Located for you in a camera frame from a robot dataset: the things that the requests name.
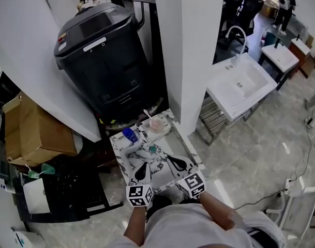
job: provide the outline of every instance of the black machine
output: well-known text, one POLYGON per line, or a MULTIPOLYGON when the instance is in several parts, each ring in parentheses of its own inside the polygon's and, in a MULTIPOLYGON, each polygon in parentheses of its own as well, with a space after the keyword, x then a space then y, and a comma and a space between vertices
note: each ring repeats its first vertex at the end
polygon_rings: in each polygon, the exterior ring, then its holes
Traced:
POLYGON ((54 56, 105 123, 130 121, 159 98, 137 33, 123 7, 77 14, 58 34, 54 56))

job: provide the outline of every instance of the small green object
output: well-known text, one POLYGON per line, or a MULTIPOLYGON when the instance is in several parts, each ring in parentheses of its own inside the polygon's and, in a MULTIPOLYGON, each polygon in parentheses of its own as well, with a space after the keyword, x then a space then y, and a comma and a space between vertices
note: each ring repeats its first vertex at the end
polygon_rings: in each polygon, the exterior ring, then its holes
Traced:
POLYGON ((41 172, 46 175, 54 175, 55 174, 55 168, 47 163, 43 163, 41 165, 41 172))
POLYGON ((38 179, 40 176, 40 174, 38 174, 36 171, 33 171, 33 170, 29 170, 28 171, 28 177, 30 178, 34 178, 34 179, 38 179))
POLYGON ((150 151, 151 153, 155 153, 155 152, 157 151, 156 146, 155 146, 155 145, 150 145, 149 151, 150 151))

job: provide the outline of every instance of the white container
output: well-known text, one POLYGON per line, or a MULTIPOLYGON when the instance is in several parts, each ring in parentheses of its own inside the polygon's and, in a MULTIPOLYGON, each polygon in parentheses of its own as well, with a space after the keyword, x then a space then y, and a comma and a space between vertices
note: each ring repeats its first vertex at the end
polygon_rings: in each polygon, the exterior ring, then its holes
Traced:
POLYGON ((45 248, 47 246, 43 237, 34 232, 15 231, 14 234, 17 240, 18 247, 45 248))

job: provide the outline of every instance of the brown box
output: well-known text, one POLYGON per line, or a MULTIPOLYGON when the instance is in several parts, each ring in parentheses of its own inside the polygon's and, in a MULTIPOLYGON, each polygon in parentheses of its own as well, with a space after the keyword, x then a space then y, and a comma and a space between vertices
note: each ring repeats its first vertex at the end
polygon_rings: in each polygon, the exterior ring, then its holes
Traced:
POLYGON ((275 7, 274 4, 265 1, 260 13, 266 16, 267 18, 274 18, 276 16, 277 11, 278 9, 275 7))
POLYGON ((306 46, 308 46, 309 49, 312 48, 312 43, 313 43, 313 36, 309 34, 309 37, 306 41, 306 46))
POLYGON ((59 154, 77 154, 72 132, 24 93, 4 105, 7 159, 37 166, 59 154))

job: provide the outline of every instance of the cable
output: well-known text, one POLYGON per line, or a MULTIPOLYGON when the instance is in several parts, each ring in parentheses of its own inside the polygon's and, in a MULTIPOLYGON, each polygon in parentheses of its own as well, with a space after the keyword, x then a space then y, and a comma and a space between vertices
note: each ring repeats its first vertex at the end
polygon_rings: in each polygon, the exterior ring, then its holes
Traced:
POLYGON ((308 122, 307 122, 307 125, 310 125, 310 123, 315 119, 315 116, 314 117, 311 117, 308 122))
POLYGON ((240 208, 242 208, 242 207, 244 207, 244 206, 246 206, 246 205, 256 205, 258 202, 261 202, 262 200, 264 200, 264 199, 266 199, 266 198, 272 197, 272 196, 274 196, 274 195, 277 195, 277 194, 280 193, 280 192, 284 192, 284 191, 287 191, 287 190, 288 190, 288 189, 279 190, 278 192, 273 193, 273 194, 270 195, 270 196, 266 196, 266 197, 264 197, 264 198, 261 198, 259 201, 256 201, 255 203, 246 203, 246 204, 243 204, 242 206, 240 206, 240 207, 238 207, 238 208, 236 208, 236 209, 234 209, 234 210, 238 210, 238 209, 240 209, 240 208))
POLYGON ((309 151, 308 151, 306 167, 305 167, 303 173, 302 173, 301 175, 299 175, 299 176, 296 174, 296 170, 295 170, 295 179, 289 180, 289 183, 296 181, 299 177, 301 177, 302 175, 304 175, 304 174, 306 173, 307 169, 308 169, 309 157, 310 157, 310 152, 311 152, 311 149, 312 149, 312 141, 311 141, 311 138, 310 138, 310 136, 309 136, 308 128, 307 128, 307 134, 308 134, 308 139, 309 139, 309 142, 310 142, 310 147, 309 147, 309 151))
MULTIPOLYGON (((310 135, 309 135, 308 128, 306 128, 306 130, 307 130, 308 139, 309 139, 309 142, 310 142, 310 147, 309 147, 309 151, 308 151, 306 167, 305 167, 305 169, 304 169, 304 172, 303 172, 301 175, 299 175, 299 176, 296 174, 296 170, 295 170, 295 179, 289 180, 289 183, 295 182, 299 177, 303 176, 303 175, 306 173, 307 169, 308 169, 309 156, 310 156, 310 152, 311 152, 311 149, 312 149, 312 141, 311 141, 311 138, 310 138, 310 135)), ((270 195, 270 196, 266 196, 266 197, 264 197, 264 198, 261 198, 259 201, 256 201, 255 203, 246 203, 246 204, 243 204, 242 206, 240 206, 240 207, 238 207, 238 208, 236 208, 236 209, 234 209, 234 210, 238 210, 238 209, 240 209, 240 208, 242 208, 242 207, 244 207, 244 206, 247 206, 247 205, 256 205, 257 203, 261 202, 261 201, 264 200, 264 199, 270 198, 270 197, 272 197, 272 196, 274 196, 274 195, 279 194, 280 192, 285 192, 285 191, 287 191, 287 190, 288 190, 288 189, 284 188, 284 189, 282 189, 282 190, 279 190, 279 191, 273 193, 273 194, 270 195)))

